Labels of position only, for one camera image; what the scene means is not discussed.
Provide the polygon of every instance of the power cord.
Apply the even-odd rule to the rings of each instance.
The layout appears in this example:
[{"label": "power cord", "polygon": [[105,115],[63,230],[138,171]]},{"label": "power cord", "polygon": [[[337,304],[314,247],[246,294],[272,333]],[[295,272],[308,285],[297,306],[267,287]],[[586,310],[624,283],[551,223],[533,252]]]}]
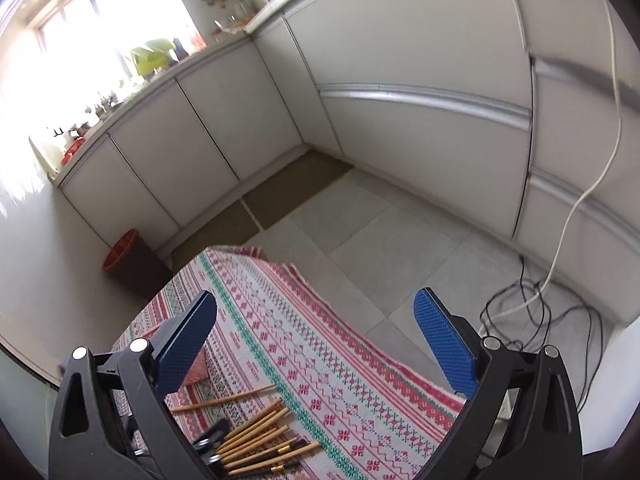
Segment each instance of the power cord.
[{"label": "power cord", "polygon": [[607,161],[604,170],[597,178],[597,180],[584,192],[580,195],[580,198],[576,200],[574,205],[569,211],[569,214],[566,217],[566,221],[564,222],[564,227],[562,228],[562,232],[560,234],[560,239],[558,241],[558,247],[556,249],[556,254],[554,255],[554,259],[551,262],[551,267],[549,268],[549,272],[546,276],[545,281],[541,286],[537,287],[536,293],[531,296],[528,300],[525,300],[518,306],[510,308],[500,314],[494,316],[494,319],[500,319],[506,316],[510,316],[511,314],[515,314],[516,312],[521,311],[523,308],[527,308],[531,303],[536,301],[538,298],[542,297],[542,293],[547,288],[548,284],[551,282],[554,271],[556,270],[556,263],[558,262],[558,256],[560,254],[560,249],[562,248],[562,243],[564,242],[564,235],[566,234],[567,226],[571,218],[574,215],[574,212],[578,209],[578,206],[600,185],[603,181],[604,177],[609,173],[611,165],[613,164],[613,160],[616,158],[618,154],[618,148],[620,146],[620,139],[622,138],[622,110],[620,104],[620,83],[618,81],[618,72],[617,72],[617,61],[616,61],[616,36],[613,30],[613,21],[611,19],[611,12],[609,10],[609,3],[607,0],[602,0],[604,2],[605,10],[607,11],[607,21],[609,22],[609,37],[610,37],[610,47],[611,47],[611,79],[613,84],[613,95],[616,101],[616,113],[618,115],[618,134],[616,136],[616,143],[613,147],[613,151],[611,152],[611,156]]},{"label": "power cord", "polygon": [[[529,278],[525,278],[524,277],[525,268],[526,268],[525,257],[521,254],[519,258],[520,258],[519,279],[511,283],[511,285],[508,285],[505,288],[502,288],[501,290],[496,292],[489,299],[489,301],[486,302],[484,309],[482,310],[479,316],[480,321],[482,323],[482,326],[486,334],[487,335],[495,334],[499,336],[505,346],[513,347],[519,351],[529,351],[529,352],[537,353],[537,352],[540,352],[540,350],[542,350],[542,348],[545,346],[551,327],[557,326],[572,312],[578,312],[578,311],[586,312],[589,316],[589,331],[587,334],[587,341],[586,341],[585,355],[584,355],[584,381],[582,383],[582,390],[580,391],[580,397],[578,398],[578,403],[577,403],[578,413],[580,413],[582,411],[582,408],[584,407],[587,397],[589,396],[589,392],[591,391],[591,385],[593,384],[594,377],[600,368],[602,357],[604,355],[604,329],[603,329],[603,323],[602,323],[602,315],[595,308],[588,305],[584,301],[584,299],[580,296],[580,294],[577,294],[574,290],[571,290],[569,287],[562,285],[561,283],[553,281],[552,282],[553,284],[573,294],[577,298],[577,300],[580,302],[579,304],[569,307],[558,317],[553,318],[551,307],[546,303],[546,301],[540,295],[540,282],[542,280],[534,282]],[[506,334],[504,334],[500,329],[498,329],[498,327],[494,323],[494,319],[497,319],[498,316],[494,314],[492,317],[492,314],[490,313],[490,310],[489,310],[489,307],[494,301],[510,293],[512,290],[517,290],[517,289],[520,289],[520,293],[525,303],[529,301],[526,297],[527,293],[537,294],[538,297],[540,298],[540,303],[542,306],[542,318],[540,319],[540,322],[538,322],[534,318],[533,313],[529,308],[529,303],[527,303],[526,305],[527,314],[529,316],[529,322],[534,327],[536,327],[536,331],[534,335],[526,343],[523,343],[519,339],[512,340]],[[594,315],[598,319],[598,325],[600,327],[600,355],[598,357],[598,363],[593,371],[593,374],[591,375],[591,378],[589,378],[589,354],[590,354],[590,346],[591,346],[591,339],[592,339],[591,335],[593,333],[593,316]],[[536,337],[540,334],[541,330],[544,330],[542,342],[538,346],[535,346],[534,341]]]}]

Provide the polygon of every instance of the bundle of chopsticks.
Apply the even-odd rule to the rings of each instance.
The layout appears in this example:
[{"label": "bundle of chopsticks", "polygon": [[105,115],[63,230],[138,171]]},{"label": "bundle of chopsticks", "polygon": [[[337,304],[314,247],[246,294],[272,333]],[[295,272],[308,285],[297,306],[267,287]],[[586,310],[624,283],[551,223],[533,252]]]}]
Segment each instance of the bundle of chopsticks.
[{"label": "bundle of chopsticks", "polygon": [[[212,406],[247,397],[252,394],[273,388],[273,384],[257,388],[250,392],[235,394],[223,399],[214,399],[199,404],[173,408],[173,413]],[[217,476],[233,476],[239,480],[274,473],[283,473],[300,464],[297,457],[313,452],[320,447],[319,442],[308,443],[302,438],[286,438],[289,426],[275,424],[289,415],[290,410],[283,405],[281,399],[274,400],[244,424],[241,424],[222,440],[215,450],[215,456],[207,462]],[[284,442],[274,443],[276,439],[286,438]]]},{"label": "bundle of chopsticks", "polygon": [[319,448],[319,442],[309,444],[303,439],[289,438],[265,450],[254,452],[289,431],[287,424],[280,428],[274,427],[276,422],[289,413],[289,409],[282,406],[282,400],[277,399],[231,431],[216,450],[222,457],[225,472],[229,476],[282,472],[298,464],[298,461],[292,462],[291,459]]}]

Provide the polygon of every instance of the black cable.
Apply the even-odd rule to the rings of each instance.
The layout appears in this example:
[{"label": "black cable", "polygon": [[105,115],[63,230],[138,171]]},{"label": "black cable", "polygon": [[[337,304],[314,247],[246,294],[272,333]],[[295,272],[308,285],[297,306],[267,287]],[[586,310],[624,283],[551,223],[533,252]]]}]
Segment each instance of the black cable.
[{"label": "black cable", "polygon": [[[545,329],[545,335],[543,336],[542,343],[540,344],[540,346],[536,350],[532,350],[532,352],[540,352],[542,350],[542,348],[544,348],[544,346],[546,344],[546,341],[547,341],[548,335],[549,335],[549,331],[550,331],[552,326],[556,326],[557,324],[559,324],[571,312],[574,312],[576,310],[586,311],[588,316],[589,316],[589,331],[588,331],[588,334],[587,334],[587,343],[586,343],[585,356],[584,356],[584,382],[582,384],[582,390],[580,391],[580,396],[579,396],[578,402],[577,402],[578,413],[580,413],[582,411],[585,403],[586,403],[586,400],[587,400],[588,396],[589,396],[589,392],[591,391],[591,385],[593,384],[593,380],[594,380],[594,378],[596,376],[596,373],[600,369],[600,364],[602,363],[602,357],[604,355],[604,326],[603,326],[603,322],[602,322],[602,315],[600,314],[600,312],[598,312],[591,305],[587,304],[586,301],[584,301],[584,298],[580,294],[575,292],[573,289],[569,288],[566,285],[563,285],[562,283],[556,282],[556,280],[552,280],[551,283],[553,283],[553,284],[557,285],[558,287],[568,291],[569,293],[574,295],[578,299],[578,301],[580,302],[579,304],[576,304],[576,305],[574,305],[572,307],[569,307],[560,316],[558,316],[556,318],[553,318],[551,307],[543,299],[542,294],[540,294],[540,292],[541,292],[540,291],[540,283],[541,283],[541,281],[534,282],[530,278],[525,278],[524,277],[524,272],[525,272],[526,264],[525,264],[524,256],[522,254],[520,254],[519,255],[519,259],[520,259],[520,277],[519,277],[519,279],[517,279],[515,282],[511,283],[511,285],[508,285],[505,288],[502,288],[501,290],[496,292],[489,299],[489,301],[486,302],[486,304],[484,306],[484,309],[482,309],[482,311],[480,312],[480,316],[479,316],[480,321],[482,322],[482,326],[484,327],[484,330],[485,330],[487,335],[491,335],[491,330],[494,330],[494,332],[498,336],[500,336],[500,338],[502,339],[502,342],[503,342],[503,344],[505,346],[507,346],[507,347],[515,346],[516,350],[519,350],[519,351],[526,351],[526,349],[529,347],[529,345],[531,345],[533,343],[533,341],[536,339],[536,337],[538,336],[540,331],[544,328]],[[540,322],[537,322],[534,319],[533,314],[532,314],[532,312],[531,312],[531,310],[529,308],[529,305],[527,305],[527,307],[526,307],[527,315],[529,316],[529,321],[532,323],[533,326],[536,327],[536,331],[535,331],[534,335],[527,341],[526,344],[524,344],[519,339],[511,340],[506,334],[501,332],[501,330],[498,329],[498,327],[495,325],[494,321],[491,319],[491,313],[489,311],[489,307],[494,301],[496,301],[498,298],[504,296],[508,292],[514,290],[515,288],[520,288],[520,294],[521,294],[522,299],[523,299],[523,301],[525,303],[527,301],[527,295],[526,295],[527,292],[530,292],[531,294],[535,294],[536,292],[539,293],[540,303],[542,305],[542,318],[541,318]],[[595,370],[593,371],[593,374],[591,375],[591,378],[588,379],[588,375],[589,375],[589,350],[590,350],[590,347],[591,347],[591,334],[593,332],[593,314],[594,313],[596,314],[596,316],[598,318],[598,323],[600,325],[600,355],[598,357],[598,363],[596,364]],[[548,314],[548,321],[545,324],[545,316],[546,316],[546,314]]]}]

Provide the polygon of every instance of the silver screw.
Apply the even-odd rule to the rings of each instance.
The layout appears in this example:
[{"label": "silver screw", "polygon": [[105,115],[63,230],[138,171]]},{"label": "silver screw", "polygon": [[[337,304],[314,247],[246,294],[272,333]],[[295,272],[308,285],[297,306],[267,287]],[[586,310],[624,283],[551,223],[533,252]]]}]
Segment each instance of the silver screw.
[{"label": "silver screw", "polygon": [[82,359],[86,355],[86,348],[84,346],[79,346],[71,355],[74,359]]},{"label": "silver screw", "polygon": [[484,338],[482,344],[489,350],[497,350],[498,348],[500,348],[500,340],[491,336]]},{"label": "silver screw", "polygon": [[148,342],[146,341],[146,339],[144,339],[143,337],[139,337],[138,339],[134,339],[131,342],[129,348],[131,348],[132,352],[142,352],[147,345]]},{"label": "silver screw", "polygon": [[549,357],[556,358],[560,355],[560,352],[555,346],[547,345],[545,346],[545,354],[547,354]]}]

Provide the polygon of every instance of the window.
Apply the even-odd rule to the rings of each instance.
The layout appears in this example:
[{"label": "window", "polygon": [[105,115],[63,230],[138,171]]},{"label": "window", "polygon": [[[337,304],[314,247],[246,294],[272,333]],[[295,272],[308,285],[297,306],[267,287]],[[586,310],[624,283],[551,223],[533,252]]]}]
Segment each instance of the window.
[{"label": "window", "polygon": [[54,102],[52,127],[84,122],[100,95],[120,99],[143,82],[130,50],[149,40],[178,38],[190,54],[203,48],[181,0],[71,0],[40,29],[43,79]]}]

